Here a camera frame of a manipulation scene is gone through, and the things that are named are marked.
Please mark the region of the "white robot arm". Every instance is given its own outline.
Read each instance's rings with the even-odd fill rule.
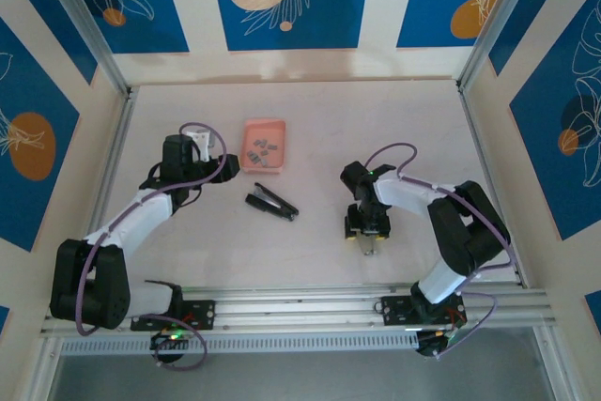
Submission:
[[[216,172],[221,160],[208,154],[211,134],[208,131],[168,136],[162,148],[162,161],[157,163],[140,185],[140,190],[111,221],[81,240],[68,239],[58,249],[54,267],[51,313],[61,319],[75,320],[77,292],[85,263],[96,243],[93,269],[86,275],[82,322],[107,329],[116,328],[125,318],[147,314],[178,317],[183,302],[178,285],[157,281],[130,281],[128,262],[142,243],[160,224],[184,207],[190,190]],[[238,157],[224,156],[225,164],[218,176],[208,183],[221,183],[239,171]]]
[[[386,211],[391,207],[429,219],[434,229],[440,259],[413,285],[409,297],[395,297],[397,322],[391,324],[446,324],[446,311],[458,305],[456,290],[509,243],[500,216],[475,182],[436,185],[399,176],[387,164],[368,171],[360,162],[346,166],[340,178],[359,201],[347,210],[348,239],[388,238],[391,225]],[[386,318],[392,321],[391,315]]]

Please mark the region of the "orange circle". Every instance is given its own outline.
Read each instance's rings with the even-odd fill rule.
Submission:
[[[53,126],[42,115],[21,113],[10,123],[8,136],[15,140],[9,153],[19,174],[34,181],[45,179],[53,169],[56,156]]]
[[[280,24],[280,30],[282,30],[283,32],[289,32],[290,30],[292,30],[292,23],[289,21],[284,21]]]
[[[102,17],[104,18],[104,21],[113,27],[125,25],[125,14],[118,9],[107,8],[102,12]]]
[[[578,150],[578,134],[572,129],[566,129],[560,133],[557,144],[562,154],[569,157]]]
[[[460,39],[478,37],[495,2],[497,0],[468,0],[464,2],[453,14],[451,33]]]

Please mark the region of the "pink tray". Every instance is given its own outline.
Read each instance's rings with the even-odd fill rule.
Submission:
[[[263,148],[256,146],[257,140],[267,140]],[[269,145],[277,146],[275,150],[268,149]],[[267,150],[268,155],[261,155],[261,151]],[[265,159],[267,166],[262,162],[253,163],[249,157],[249,151],[254,152],[261,159]],[[277,118],[255,118],[248,119],[244,125],[244,142],[242,143],[241,166],[246,173],[281,173],[284,169],[285,151],[285,122]]]

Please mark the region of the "floral wall pattern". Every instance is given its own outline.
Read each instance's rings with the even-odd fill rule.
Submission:
[[[0,238],[31,251],[79,113],[0,20]]]
[[[511,103],[562,239],[601,220],[601,0],[587,0]]]
[[[90,84],[98,63],[58,0],[29,0],[73,64]]]
[[[499,75],[546,0],[518,0],[488,57]]]

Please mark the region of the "metal frame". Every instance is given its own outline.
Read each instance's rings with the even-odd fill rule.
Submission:
[[[269,334],[324,332],[428,331],[444,327],[427,324],[384,326],[375,310],[383,296],[408,295],[410,285],[342,285],[299,288],[184,289],[186,300],[215,300],[213,334]],[[483,326],[489,328],[555,326],[545,290],[523,289],[514,284],[482,283],[470,286],[475,291],[495,295],[496,314]],[[490,301],[465,297],[468,327],[490,310]],[[150,335],[132,332],[130,321],[113,331],[98,331],[97,336]],[[47,317],[42,337],[79,337],[72,321]]]
[[[115,183],[116,169],[121,160],[121,153],[123,152],[123,146],[125,145],[125,138],[130,128],[131,117],[133,116],[133,109],[135,102],[138,97],[138,88],[129,90],[130,95],[125,99],[125,103],[121,108],[121,115],[116,126],[115,135],[113,136],[113,142],[109,150],[109,155],[104,167],[102,174],[102,180],[100,181],[100,188],[96,197],[96,203],[92,211],[87,233],[92,233],[98,230],[102,226],[102,220],[106,213],[106,209],[109,204],[109,196]]]
[[[81,35],[90,52],[104,69],[109,81],[123,96],[129,94],[127,83],[117,66],[113,53],[109,48],[92,14],[84,0],[58,0],[63,6],[71,22]]]
[[[517,0],[498,0],[486,19],[482,32],[478,36],[466,66],[459,74],[459,92],[463,92],[478,69],[488,58],[488,53],[516,7]]]
[[[83,0],[59,0],[81,33],[86,44],[106,71],[113,85],[130,94],[112,53]],[[486,21],[466,67],[459,77],[459,92],[486,181],[493,201],[500,208],[494,179],[474,124],[466,87],[487,58],[517,0],[500,0]],[[115,180],[131,116],[135,106],[134,90],[127,98],[116,128],[99,195],[89,229],[97,229],[106,211],[109,193]],[[528,272],[518,261],[518,273],[529,286]],[[525,289],[518,284],[477,284],[472,287],[494,294],[500,303],[497,313],[483,326],[489,328],[533,327],[553,392],[557,399],[582,399],[578,375],[573,371],[565,345],[544,290]],[[204,333],[211,352],[280,352],[336,350],[344,348],[408,348],[415,346],[415,332],[435,329],[430,325],[385,327],[375,310],[376,302],[386,295],[408,294],[409,285],[346,285],[298,287],[287,289],[209,289],[190,287],[184,296],[189,300],[217,301],[214,330]],[[488,312],[486,300],[465,298],[468,327]],[[124,322],[114,331],[99,331],[92,338],[81,338],[73,323],[47,317],[43,323],[33,360],[23,378],[17,399],[46,400],[52,386],[58,357],[62,353],[136,354],[148,353],[149,332],[132,332]],[[199,352],[199,347],[190,349]]]

